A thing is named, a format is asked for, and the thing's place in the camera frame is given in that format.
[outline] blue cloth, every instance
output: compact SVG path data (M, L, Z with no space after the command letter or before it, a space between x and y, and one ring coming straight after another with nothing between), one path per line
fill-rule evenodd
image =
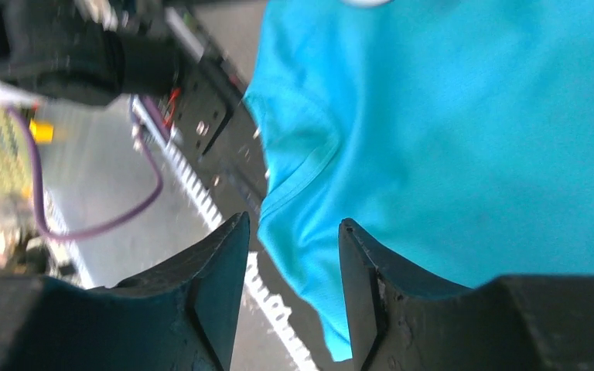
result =
M271 1L258 236L351 357L337 230L425 269L594 274L594 1Z

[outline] screw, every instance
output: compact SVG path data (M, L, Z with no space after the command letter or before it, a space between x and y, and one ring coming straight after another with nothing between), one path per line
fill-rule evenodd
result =
M208 132L208 124L206 124L203 121L199 121L199 124L197 124L196 126L196 133L198 135L206 135L206 133Z

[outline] floor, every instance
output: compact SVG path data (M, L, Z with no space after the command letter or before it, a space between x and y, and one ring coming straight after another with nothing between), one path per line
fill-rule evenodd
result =
M199 7L196 16L226 57L237 67L241 77L251 81L261 33L261 20L267 2Z

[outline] purple cable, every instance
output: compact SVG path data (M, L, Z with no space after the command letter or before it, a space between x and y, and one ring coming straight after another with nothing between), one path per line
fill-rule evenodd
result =
M152 118L154 125L158 128L162 137L165 139L166 142L169 142L169 132L167 131L165 125L162 124L164 120L162 118L160 110L158 109L158 104L154 103L151 97L140 97L140 102L142 103L142 106L145 108L149 116Z
M44 208L44 188L42 179L42 162L39 158L37 143L35 143L35 139L32 137L32 134L29 130L28 122L23 117L23 115L19 113L19 111L17 111L17 109L13 106L9 106L7 109L8 113L11 114L13 118L15 118L17 125L22 129L24 139L26 140L26 146L29 150L29 157L32 169L33 214L37 222L38 231L42 236L60 242L83 240L95 237L99 234L113 230L114 228L117 228L118 226L121 226L122 224L127 223L129 220L135 218L137 215L139 215L145 209L147 209L160 195L160 192L162 191L162 174L160 172L159 167L153 160L152 153L149 151L149 148L145 144L145 141L142 139L142 131L138 131L137 135L135 136L135 139L138 140L138 142L142 145L142 153L151 165L156 178L156 186L153 192L133 209L118 216L115 219L109 220L98 226L64 234L58 234L53 232L46 223Z

